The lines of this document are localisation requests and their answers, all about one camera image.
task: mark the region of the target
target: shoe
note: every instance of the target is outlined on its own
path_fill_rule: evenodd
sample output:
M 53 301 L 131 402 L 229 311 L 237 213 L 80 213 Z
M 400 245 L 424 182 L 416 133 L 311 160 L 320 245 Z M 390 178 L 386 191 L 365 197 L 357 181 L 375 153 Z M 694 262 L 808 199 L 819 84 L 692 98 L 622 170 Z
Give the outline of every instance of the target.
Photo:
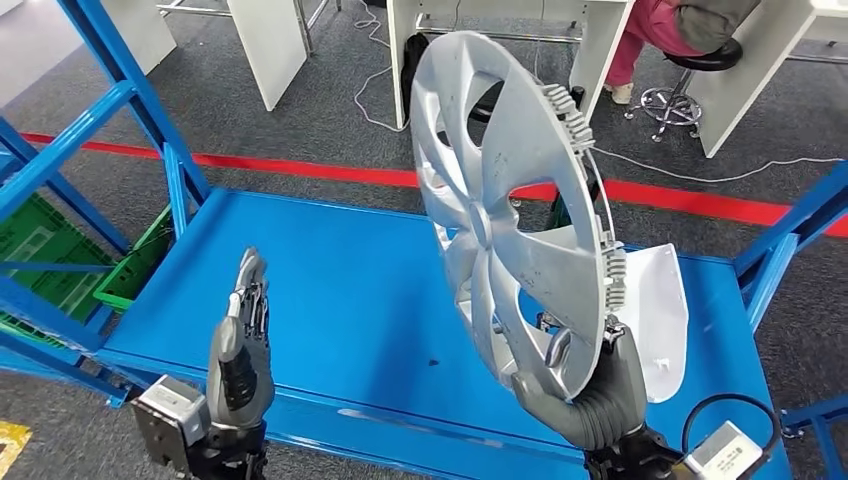
M 604 90 L 612 93 L 612 101 L 618 105 L 629 105 L 630 95 L 633 93 L 633 83 L 613 87 L 612 85 L 604 84 Z

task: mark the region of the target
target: white desk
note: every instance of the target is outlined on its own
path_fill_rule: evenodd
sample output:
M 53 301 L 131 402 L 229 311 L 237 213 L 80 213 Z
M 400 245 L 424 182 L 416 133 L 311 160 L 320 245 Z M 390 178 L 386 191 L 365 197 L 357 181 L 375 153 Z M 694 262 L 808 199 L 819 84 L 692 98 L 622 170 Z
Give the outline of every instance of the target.
M 101 3 L 145 75 L 177 48 L 153 2 L 102 0 Z
M 388 0 L 389 44 L 392 58 L 392 89 L 397 128 L 403 127 L 400 71 L 403 47 L 416 33 L 419 14 L 453 17 L 456 0 Z M 583 23 L 583 39 L 571 70 L 569 84 L 586 89 L 580 110 L 592 111 L 624 31 L 633 0 L 546 0 L 545 20 Z M 542 2 L 515 0 L 462 0 L 459 14 L 477 18 L 541 18 Z
M 102 0 L 109 17 L 144 74 L 176 48 L 176 42 L 153 2 Z M 232 17 L 259 87 L 262 102 L 272 111 L 306 61 L 308 33 L 302 4 L 298 0 L 227 0 L 229 11 L 181 7 L 172 2 L 169 12 Z M 308 20 L 309 27 L 327 4 L 321 3 Z
M 712 158 L 802 38 L 848 41 L 848 0 L 763 0 L 734 37 L 738 65 L 696 72 L 688 94 L 704 108 L 701 144 Z
M 24 3 L 24 0 L 0 0 L 0 15 Z

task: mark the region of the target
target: blue metal beam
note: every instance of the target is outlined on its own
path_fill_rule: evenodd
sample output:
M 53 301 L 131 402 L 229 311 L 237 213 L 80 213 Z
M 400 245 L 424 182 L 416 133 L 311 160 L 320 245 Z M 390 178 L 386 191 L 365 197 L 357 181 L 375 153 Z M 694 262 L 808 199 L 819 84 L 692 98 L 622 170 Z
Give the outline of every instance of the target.
M 781 423 L 786 428 L 797 430 L 810 426 L 814 417 L 822 417 L 829 422 L 848 419 L 848 393 L 790 410 L 783 414 Z
M 25 270 L 36 272 L 111 272 L 114 265 L 80 265 L 76 263 L 42 262 L 0 262 L 0 272 L 4 270 Z
M 179 240 L 186 229 L 188 209 L 186 208 L 185 177 L 180 158 L 171 144 L 165 142 L 165 178 L 168 180 L 168 195 L 171 199 L 171 213 L 174 219 L 174 236 Z
M 88 316 L 88 319 L 85 322 L 85 329 L 91 333 L 99 335 L 100 331 L 103 330 L 103 327 L 105 327 L 109 322 L 109 319 L 112 318 L 113 313 L 115 312 L 112 310 L 112 307 L 101 303 Z
M 39 186 L 51 179 L 86 140 L 134 94 L 130 82 L 118 82 L 74 120 L 50 145 L 0 188 L 0 218 L 11 215 Z
M 827 469 L 827 478 L 844 480 L 845 470 L 842 468 L 842 457 L 833 443 L 830 425 L 823 418 L 815 417 L 813 418 L 813 429 L 816 432 L 819 450 L 822 452 L 824 468 Z
M 203 204 L 209 196 L 209 184 L 200 168 L 192 161 L 188 146 L 168 120 L 159 97 L 150 86 L 103 5 L 99 1 L 58 1 L 109 78 L 114 82 L 129 80 L 135 84 L 138 95 L 130 102 L 133 115 L 160 156 L 164 158 L 165 142 L 171 144 L 181 159 L 188 177 L 186 186 L 189 193 L 197 205 Z
M 751 325 L 752 333 L 756 332 L 760 326 L 766 309 L 769 303 L 771 303 L 771 298 L 774 296 L 774 292 L 777 291 L 777 287 L 783 279 L 783 274 L 786 273 L 789 262 L 795 256 L 799 238 L 800 236 L 794 233 L 784 237 L 774 249 L 766 253 L 765 258 L 763 258 L 762 263 L 759 265 L 757 275 L 750 284 L 750 288 L 753 291 L 746 305 L 748 323 Z
M 31 361 L 61 374 L 63 377 L 74 383 L 92 388 L 113 397 L 126 397 L 127 392 L 125 390 L 117 388 L 100 378 L 89 375 L 76 366 L 69 365 L 42 350 L 26 344 L 22 340 L 13 335 L 9 335 L 2 330 L 0 330 L 0 346 L 23 355 Z
M 93 352 L 104 339 L 87 330 L 47 300 L 18 285 L 14 280 L 0 277 L 0 310 L 16 317 L 42 332 L 56 337 L 67 345 Z
M 17 171 L 18 159 L 12 156 L 11 153 L 0 150 L 0 185 L 6 181 L 6 177 Z
M 828 176 L 805 193 L 780 221 L 760 235 L 733 261 L 738 276 L 759 263 L 778 242 L 797 233 L 799 250 L 809 245 L 848 208 L 848 162 L 842 161 Z
M 8 161 L 8 170 L 18 170 L 38 156 L 38 150 L 29 144 L 3 117 L 0 117 L 0 143 L 11 152 Z M 0 154 L 0 182 L 3 175 L 3 155 Z M 121 232 L 112 225 L 94 206 L 92 206 L 82 194 L 77 191 L 61 173 L 56 173 L 49 180 L 47 186 L 53 190 L 59 198 L 82 217 L 94 230 L 106 241 L 115 247 L 121 254 L 129 251 L 130 242 Z

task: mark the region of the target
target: green plastic crate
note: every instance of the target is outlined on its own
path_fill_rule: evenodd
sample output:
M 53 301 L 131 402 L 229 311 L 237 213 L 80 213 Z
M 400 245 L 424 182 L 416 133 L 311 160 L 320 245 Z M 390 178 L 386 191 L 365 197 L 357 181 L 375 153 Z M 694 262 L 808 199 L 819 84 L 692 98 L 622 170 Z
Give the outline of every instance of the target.
M 112 265 L 112 259 L 50 203 L 33 194 L 0 223 L 0 259 L 7 262 Z M 0 271 L 74 320 L 85 322 L 97 306 L 92 296 L 104 273 Z M 0 312 L 0 329 L 50 345 L 61 343 L 25 322 Z
M 94 298 L 117 312 L 126 312 L 165 258 L 173 240 L 171 207 L 168 206 L 144 232 L 132 251 L 95 289 Z

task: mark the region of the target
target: blue metal frame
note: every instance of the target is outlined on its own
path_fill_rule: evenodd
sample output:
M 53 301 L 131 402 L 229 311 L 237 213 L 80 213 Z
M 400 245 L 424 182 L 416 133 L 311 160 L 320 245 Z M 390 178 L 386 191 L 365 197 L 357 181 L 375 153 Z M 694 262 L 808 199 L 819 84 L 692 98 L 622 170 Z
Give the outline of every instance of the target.
M 756 332 L 792 257 L 848 212 L 848 162 L 804 194 L 777 224 L 733 261 L 746 294 L 748 323 Z
M 138 64 L 129 52 L 103 6 L 97 1 L 59 0 L 68 17 L 92 49 L 113 85 L 90 108 L 60 133 L 41 152 L 38 152 L 14 128 L 0 117 L 0 179 L 12 175 L 5 184 L 0 183 L 0 220 L 12 214 L 35 190 L 46 183 L 70 205 L 95 231 L 102 235 L 120 253 L 129 251 L 129 241 L 108 220 L 98 213 L 83 196 L 58 173 L 61 165 L 91 136 L 125 105 L 142 126 L 146 136 L 166 162 L 165 173 L 174 204 L 174 228 L 181 234 L 186 228 L 187 206 L 185 198 L 200 206 L 210 188 L 200 169 L 194 164 L 188 147 L 176 128 L 170 123 L 153 88 L 147 82 Z M 104 271 L 108 267 L 91 265 L 56 265 L 35 263 L 2 263 L 0 268 L 47 269 L 61 271 Z M 101 335 L 112 310 L 99 305 L 85 326 L 73 321 L 61 310 L 41 299 L 31 291 L 21 288 L 9 278 L 0 278 L 0 310 L 31 324 L 66 345 L 88 356 L 94 356 L 103 345 Z M 114 389 L 108 388 L 96 377 L 76 366 L 62 361 L 63 349 L 33 350 L 31 345 L 6 335 L 2 346 L 21 358 L 30 360 L 32 371 L 55 372 L 51 375 L 80 383 L 102 391 L 117 399 Z M 11 362 L 15 369 L 22 363 Z M 130 370 L 121 374 L 137 384 L 148 382 L 150 374 Z
M 0 144 L 9 151 L 9 153 L 0 152 L 4 154 L 0 155 L 0 180 L 20 170 L 38 156 L 38 150 L 24 140 L 3 117 L 0 117 Z M 54 174 L 47 180 L 47 186 L 106 239 L 115 250 L 121 254 L 126 254 L 129 251 L 129 240 L 98 212 L 77 189 L 71 186 L 62 174 Z
M 807 407 L 784 411 L 781 415 L 781 424 L 784 434 L 788 436 L 797 436 L 801 429 L 812 426 L 819 450 L 822 452 L 828 478 L 842 480 L 848 474 L 842 467 L 842 459 L 833 443 L 830 425 L 846 419 L 848 419 L 848 394 L 843 394 Z

